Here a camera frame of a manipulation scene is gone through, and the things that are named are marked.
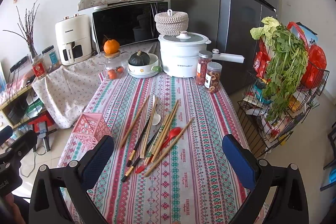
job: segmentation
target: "green bowl handle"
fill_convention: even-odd
[[[161,72],[162,71],[162,67],[161,66],[153,66],[152,70],[153,71],[157,71],[157,72]]]

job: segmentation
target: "microwave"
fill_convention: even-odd
[[[167,12],[169,0],[131,1],[104,5],[92,13],[92,30],[97,52],[104,51],[104,43],[115,39],[120,46],[157,40],[159,33],[154,17]]]

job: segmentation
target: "striped tablecloth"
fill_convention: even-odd
[[[147,95],[159,97],[157,112],[162,119],[179,100],[172,128],[183,128],[191,117],[195,119],[149,177],[133,172],[122,183],[128,156],[149,118],[152,103],[142,112],[122,149],[119,143]],[[102,82],[85,112],[103,113],[115,141],[99,181],[88,191],[109,223],[228,223],[245,200],[247,191],[226,160],[221,140],[233,134],[243,147],[248,145],[222,86],[218,93],[210,94],[193,78],[165,73],[148,79],[128,75]],[[152,126],[151,136],[159,126]],[[72,134],[58,166],[79,160],[86,151]],[[80,223],[66,190],[63,195],[73,220]]]

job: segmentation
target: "black and gold chopstick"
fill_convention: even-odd
[[[146,145],[146,150],[151,146],[151,143],[154,141],[155,137],[156,137],[156,134],[154,134],[154,136],[151,138],[149,143]],[[137,164],[139,163],[140,160],[141,160],[141,158],[140,158],[140,155],[139,155],[137,157],[137,159],[134,161],[134,163],[132,164],[132,166],[127,170],[127,172],[125,173],[125,175],[121,179],[121,182],[125,182],[127,180],[128,176],[132,173],[132,171],[137,166]]]
[[[137,152],[137,149],[138,149],[138,147],[139,147],[139,145],[140,145],[140,143],[141,143],[141,139],[142,139],[142,137],[145,135],[146,129],[147,129],[148,124],[149,124],[149,120],[150,120],[150,117],[148,118],[147,123],[146,123],[145,127],[143,128],[143,130],[142,130],[142,132],[141,132],[141,134],[140,134],[140,136],[139,136],[139,139],[138,139],[138,141],[136,142],[136,144],[135,144],[135,146],[134,146],[134,149],[133,149],[131,155],[130,155],[129,158],[128,158],[128,161],[127,161],[127,163],[126,163],[126,166],[127,166],[127,167],[129,167],[129,166],[132,164],[132,159],[133,159],[134,155],[135,155],[136,152]]]

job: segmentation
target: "green leafy vegetable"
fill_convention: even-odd
[[[251,29],[254,39],[263,38],[274,52],[266,69],[270,82],[263,89],[264,98],[271,97],[272,104],[267,120],[277,120],[287,109],[308,64],[308,54],[302,39],[298,39],[284,25],[272,17],[262,21],[263,27]]]

